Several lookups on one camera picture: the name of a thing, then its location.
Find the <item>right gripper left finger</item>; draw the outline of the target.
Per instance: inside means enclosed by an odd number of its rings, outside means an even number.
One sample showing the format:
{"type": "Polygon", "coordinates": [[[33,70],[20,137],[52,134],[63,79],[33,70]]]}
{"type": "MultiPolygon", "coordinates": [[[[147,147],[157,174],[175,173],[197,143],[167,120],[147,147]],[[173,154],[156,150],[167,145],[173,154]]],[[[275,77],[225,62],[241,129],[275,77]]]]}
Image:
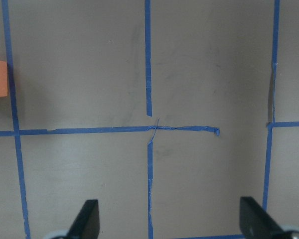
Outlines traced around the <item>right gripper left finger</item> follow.
{"type": "Polygon", "coordinates": [[[97,239],[99,233],[100,216],[98,200],[86,200],[66,237],[68,239],[97,239]]]}

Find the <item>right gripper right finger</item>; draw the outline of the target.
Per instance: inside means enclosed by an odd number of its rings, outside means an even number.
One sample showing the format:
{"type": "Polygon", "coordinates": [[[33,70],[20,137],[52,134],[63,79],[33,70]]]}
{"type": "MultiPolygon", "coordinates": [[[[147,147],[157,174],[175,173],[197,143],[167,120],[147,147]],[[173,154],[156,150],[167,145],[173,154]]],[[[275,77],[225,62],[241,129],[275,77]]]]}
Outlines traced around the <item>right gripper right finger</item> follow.
{"type": "Polygon", "coordinates": [[[299,228],[280,226],[253,197],[241,197],[239,228],[246,239],[299,239],[299,228]]]}

